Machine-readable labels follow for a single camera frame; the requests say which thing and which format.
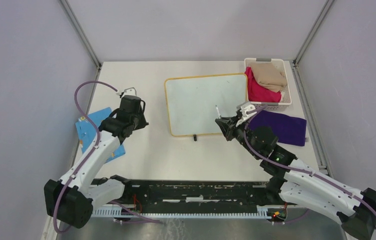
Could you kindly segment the blue whiteboard marker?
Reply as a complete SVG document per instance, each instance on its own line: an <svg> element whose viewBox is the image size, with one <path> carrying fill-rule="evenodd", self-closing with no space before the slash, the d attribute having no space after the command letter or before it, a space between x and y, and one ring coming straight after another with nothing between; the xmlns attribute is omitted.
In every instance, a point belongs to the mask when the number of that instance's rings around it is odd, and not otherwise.
<svg viewBox="0 0 376 240"><path fill-rule="evenodd" d="M216 111L217 111L218 118L221 119L222 115L220 113L220 110L219 110L218 106L216 105L215 108L216 108Z"/></svg>

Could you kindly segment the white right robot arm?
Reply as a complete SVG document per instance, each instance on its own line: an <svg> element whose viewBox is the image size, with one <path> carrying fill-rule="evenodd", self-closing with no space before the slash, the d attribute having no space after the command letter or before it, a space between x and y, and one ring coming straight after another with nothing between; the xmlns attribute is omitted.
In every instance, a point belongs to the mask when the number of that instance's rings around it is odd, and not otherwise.
<svg viewBox="0 0 376 240"><path fill-rule="evenodd" d="M237 112L215 119L227 141L238 141L271 175L265 199L310 209L328 217L357 240L369 240L376 231L376 190L360 190L314 170L277 144L267 126L249 127L250 118Z"/></svg>

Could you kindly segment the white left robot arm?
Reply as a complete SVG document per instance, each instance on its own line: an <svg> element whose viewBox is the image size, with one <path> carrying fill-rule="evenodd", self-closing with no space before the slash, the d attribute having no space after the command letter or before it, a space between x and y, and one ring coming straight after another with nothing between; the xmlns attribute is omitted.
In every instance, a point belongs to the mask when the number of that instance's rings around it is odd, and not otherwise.
<svg viewBox="0 0 376 240"><path fill-rule="evenodd" d="M82 228L93 211L117 200L128 203L133 191L121 181L108 179L90 188L92 181L112 153L133 131L145 128L145 102L137 96L122 97L119 108L95 127L97 135L79 161L59 180L48 180L44 186L47 214L72 227Z"/></svg>

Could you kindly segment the yellow framed whiteboard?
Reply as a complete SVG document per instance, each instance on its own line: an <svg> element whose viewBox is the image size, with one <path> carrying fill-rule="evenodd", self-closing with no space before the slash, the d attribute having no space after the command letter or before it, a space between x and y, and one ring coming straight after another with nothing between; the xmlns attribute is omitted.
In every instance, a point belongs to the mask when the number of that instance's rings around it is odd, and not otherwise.
<svg viewBox="0 0 376 240"><path fill-rule="evenodd" d="M174 137L220 134L215 106L222 116L231 117L237 106L248 100L244 73L168 78L164 91Z"/></svg>

